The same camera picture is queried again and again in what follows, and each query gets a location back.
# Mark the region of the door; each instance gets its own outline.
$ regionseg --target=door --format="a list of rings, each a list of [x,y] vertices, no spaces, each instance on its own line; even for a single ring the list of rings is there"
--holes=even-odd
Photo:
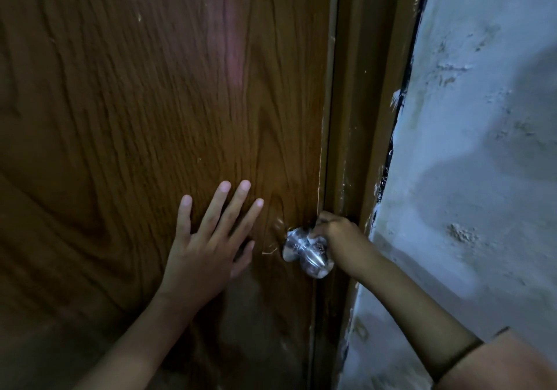
[[[0,387],[70,388],[149,302],[180,197],[265,199],[154,388],[303,388],[329,0],[0,0]]]

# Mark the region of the doorknob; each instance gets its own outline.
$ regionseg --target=doorknob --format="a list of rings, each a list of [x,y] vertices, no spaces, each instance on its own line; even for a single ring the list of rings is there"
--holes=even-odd
[[[309,231],[302,227],[288,232],[282,258],[287,262],[300,260],[302,270],[314,279],[322,279],[335,265],[327,254],[327,240],[310,239]]]

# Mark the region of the white wall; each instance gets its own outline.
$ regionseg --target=white wall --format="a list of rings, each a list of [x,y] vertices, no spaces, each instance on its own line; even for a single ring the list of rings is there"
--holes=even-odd
[[[557,0],[428,0],[372,240],[481,338],[557,364]],[[340,388],[428,388],[361,288]]]

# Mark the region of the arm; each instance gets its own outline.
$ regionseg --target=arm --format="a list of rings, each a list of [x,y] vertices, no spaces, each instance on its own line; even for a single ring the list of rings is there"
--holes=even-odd
[[[482,343],[384,258],[358,226],[328,212],[317,223],[312,234],[326,238],[338,266],[385,306],[435,382]]]
[[[193,235],[190,234],[191,196],[182,198],[176,237],[160,288],[145,311],[81,380],[77,389],[145,388],[197,311],[249,265],[254,241],[246,245],[240,259],[236,262],[233,259],[261,212],[263,200],[255,201],[229,236],[250,183],[247,180],[240,183],[221,216],[230,187],[229,182],[220,184],[199,230]]]

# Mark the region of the sleeve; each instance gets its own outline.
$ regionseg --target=sleeve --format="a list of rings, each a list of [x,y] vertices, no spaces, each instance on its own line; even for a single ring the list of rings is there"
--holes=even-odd
[[[557,372],[539,352],[504,331],[458,362],[433,390],[555,390]]]

